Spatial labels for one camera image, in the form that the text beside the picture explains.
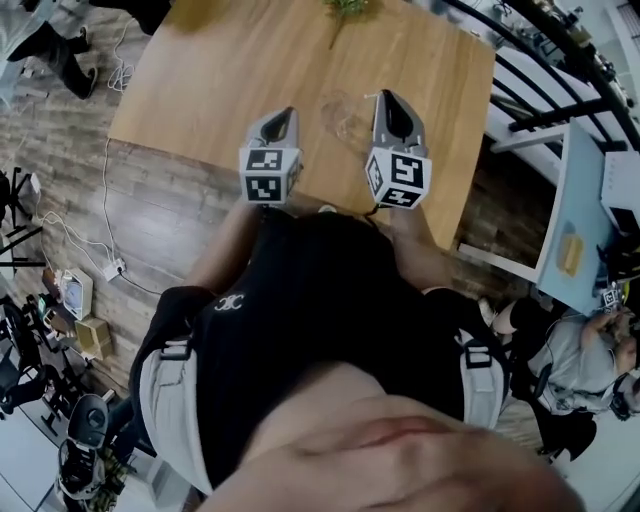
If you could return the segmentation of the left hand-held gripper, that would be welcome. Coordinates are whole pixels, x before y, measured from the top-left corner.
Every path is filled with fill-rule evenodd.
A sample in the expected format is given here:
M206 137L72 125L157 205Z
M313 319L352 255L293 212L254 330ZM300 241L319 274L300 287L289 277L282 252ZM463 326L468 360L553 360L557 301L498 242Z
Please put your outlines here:
M299 115L292 107L255 121L239 148L243 198L259 205L284 205L302 166Z

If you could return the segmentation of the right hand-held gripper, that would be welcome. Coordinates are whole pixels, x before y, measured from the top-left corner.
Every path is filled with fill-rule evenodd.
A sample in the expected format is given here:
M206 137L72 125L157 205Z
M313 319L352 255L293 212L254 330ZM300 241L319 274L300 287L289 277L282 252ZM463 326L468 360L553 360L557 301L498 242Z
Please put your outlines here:
M422 120L398 94L381 90L376 96L365 166L375 204L379 208L416 208L429 192L431 171Z

